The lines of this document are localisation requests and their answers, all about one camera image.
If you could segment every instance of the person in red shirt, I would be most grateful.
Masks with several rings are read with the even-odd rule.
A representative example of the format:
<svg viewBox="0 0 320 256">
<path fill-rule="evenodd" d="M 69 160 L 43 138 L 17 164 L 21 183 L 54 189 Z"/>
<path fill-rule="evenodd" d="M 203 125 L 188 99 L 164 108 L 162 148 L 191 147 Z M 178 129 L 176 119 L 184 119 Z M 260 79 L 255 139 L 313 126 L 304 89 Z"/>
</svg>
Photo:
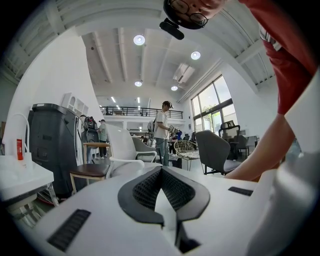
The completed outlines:
<svg viewBox="0 0 320 256">
<path fill-rule="evenodd" d="M 165 0 L 163 9 L 176 25 L 201 29 L 227 0 Z M 278 110 L 256 149 L 228 179 L 254 180 L 275 167 L 289 150 L 295 135 L 285 114 L 316 73 L 318 63 L 294 21 L 271 0 L 239 0 L 260 24 L 260 36 L 278 85 Z"/>
</svg>

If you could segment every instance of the round wire chair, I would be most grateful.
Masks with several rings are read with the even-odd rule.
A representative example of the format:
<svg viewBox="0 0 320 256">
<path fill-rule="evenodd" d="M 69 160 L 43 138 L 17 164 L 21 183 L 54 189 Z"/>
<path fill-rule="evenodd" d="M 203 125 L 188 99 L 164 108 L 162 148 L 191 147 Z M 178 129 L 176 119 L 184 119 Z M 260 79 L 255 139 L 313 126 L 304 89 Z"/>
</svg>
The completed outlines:
<svg viewBox="0 0 320 256">
<path fill-rule="evenodd" d="M 199 150 L 197 148 L 197 144 L 188 140 L 178 140 L 176 143 L 174 143 L 174 149 L 177 155 L 186 160 L 186 169 L 188 171 L 191 169 L 191 161 L 200 158 Z"/>
</svg>

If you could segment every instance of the glasses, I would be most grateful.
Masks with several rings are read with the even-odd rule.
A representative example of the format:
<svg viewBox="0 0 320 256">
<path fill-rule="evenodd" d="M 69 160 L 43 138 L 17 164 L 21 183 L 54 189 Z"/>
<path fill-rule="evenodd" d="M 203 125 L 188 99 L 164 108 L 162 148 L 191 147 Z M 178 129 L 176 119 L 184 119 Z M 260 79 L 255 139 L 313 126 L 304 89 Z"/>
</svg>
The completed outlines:
<svg viewBox="0 0 320 256">
<path fill-rule="evenodd" d="M 206 18 L 206 16 L 204 16 L 203 14 L 201 14 L 199 12 L 195 12 L 195 13 L 192 13 L 191 15 L 188 15 L 187 13 L 189 12 L 190 7 L 185 1 L 174 0 L 174 1 L 170 2 L 170 0 L 169 0 L 168 4 L 176 12 L 178 12 L 180 14 L 187 15 L 192 22 L 194 22 L 195 24 L 197 24 L 199 26 L 204 27 L 208 22 L 208 19 Z"/>
</svg>

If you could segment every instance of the black railing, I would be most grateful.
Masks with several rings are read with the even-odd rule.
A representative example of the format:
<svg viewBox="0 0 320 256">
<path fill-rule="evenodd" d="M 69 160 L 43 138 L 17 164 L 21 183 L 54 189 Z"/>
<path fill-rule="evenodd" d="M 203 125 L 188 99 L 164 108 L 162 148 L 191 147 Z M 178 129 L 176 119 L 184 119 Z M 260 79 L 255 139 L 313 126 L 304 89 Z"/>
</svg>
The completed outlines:
<svg viewBox="0 0 320 256">
<path fill-rule="evenodd" d="M 137 116 L 155 118 L 161 109 L 129 106 L 101 106 L 104 116 Z M 169 110 L 166 112 L 168 118 L 183 119 L 182 111 Z"/>
</svg>

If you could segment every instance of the red bottle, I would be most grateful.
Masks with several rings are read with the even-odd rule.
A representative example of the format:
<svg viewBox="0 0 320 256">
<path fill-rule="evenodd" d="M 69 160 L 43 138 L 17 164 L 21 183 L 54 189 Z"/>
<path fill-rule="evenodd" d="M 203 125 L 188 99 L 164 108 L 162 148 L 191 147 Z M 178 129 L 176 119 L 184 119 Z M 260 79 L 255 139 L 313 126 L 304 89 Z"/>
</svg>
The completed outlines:
<svg viewBox="0 0 320 256">
<path fill-rule="evenodd" d="M 17 154 L 18 160 L 24 159 L 24 156 L 22 154 L 22 139 L 19 139 L 19 138 L 16 139 L 16 154 Z"/>
</svg>

